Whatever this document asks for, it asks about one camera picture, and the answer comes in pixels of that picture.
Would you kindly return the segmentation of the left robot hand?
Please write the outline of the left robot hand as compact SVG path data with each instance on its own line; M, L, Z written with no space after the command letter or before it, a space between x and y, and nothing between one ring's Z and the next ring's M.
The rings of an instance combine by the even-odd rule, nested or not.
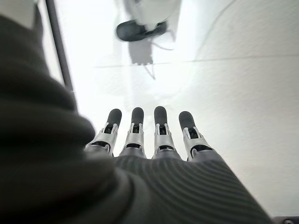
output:
M0 221L3 224L269 224L218 159L194 163L87 153L95 135L50 75L39 13L0 19Z

